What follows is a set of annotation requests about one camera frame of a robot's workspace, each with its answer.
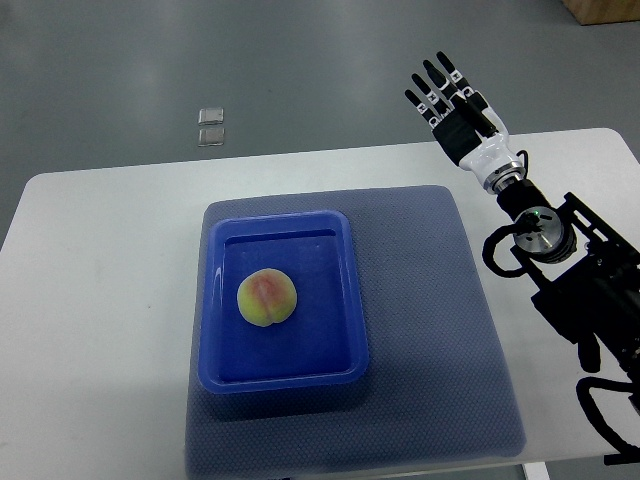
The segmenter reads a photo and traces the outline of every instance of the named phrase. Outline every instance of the blue plastic tray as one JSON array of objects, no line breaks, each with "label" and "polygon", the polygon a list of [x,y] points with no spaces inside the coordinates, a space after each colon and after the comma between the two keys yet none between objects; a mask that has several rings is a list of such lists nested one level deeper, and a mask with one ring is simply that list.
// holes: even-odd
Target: blue plastic tray
[{"label": "blue plastic tray", "polygon": [[[246,322],[240,283],[281,270],[298,294],[290,318]],[[349,221],[337,211],[228,219],[209,232],[198,376],[212,393],[348,383],[369,354]]]}]

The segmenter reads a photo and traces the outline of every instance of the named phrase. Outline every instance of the gray floor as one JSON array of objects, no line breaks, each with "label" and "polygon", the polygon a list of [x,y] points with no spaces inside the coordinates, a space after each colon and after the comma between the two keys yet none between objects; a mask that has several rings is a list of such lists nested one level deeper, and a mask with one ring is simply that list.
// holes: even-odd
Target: gray floor
[{"label": "gray floor", "polygon": [[[639,47],[639,22],[581,27],[560,0],[3,0],[0,242],[38,173],[431,141],[403,91],[440,49],[512,133],[609,127],[640,158]],[[196,146],[205,106],[224,146]],[[600,465],[549,470],[640,477]]]}]

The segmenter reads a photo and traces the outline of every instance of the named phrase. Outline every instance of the black cable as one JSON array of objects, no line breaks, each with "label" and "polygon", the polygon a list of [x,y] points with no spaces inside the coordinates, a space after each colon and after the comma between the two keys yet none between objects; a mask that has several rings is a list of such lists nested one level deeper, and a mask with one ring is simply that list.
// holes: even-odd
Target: black cable
[{"label": "black cable", "polygon": [[524,233],[522,232],[522,226],[517,224],[512,225],[504,225],[498,228],[495,232],[493,232],[489,237],[484,241],[484,245],[482,246],[482,260],[484,260],[484,264],[496,275],[504,278],[517,278],[521,277],[526,273],[526,270],[523,267],[517,268],[515,270],[504,270],[500,267],[494,257],[496,253],[496,247],[498,244],[512,234]]},{"label": "black cable", "polygon": [[527,178],[527,175],[529,175],[529,152],[526,150],[520,150],[516,153],[516,156],[519,157],[520,155],[524,157],[524,178]]},{"label": "black cable", "polygon": [[638,393],[640,387],[625,382],[616,382],[598,377],[585,377],[576,385],[576,393],[582,410],[584,410],[587,420],[596,429],[596,431],[611,444],[613,448],[618,450],[624,456],[632,456],[634,458],[640,456],[640,448],[624,441],[606,422],[602,413],[598,409],[595,400],[591,396],[590,389],[599,388],[609,390],[611,392],[628,392]]}]

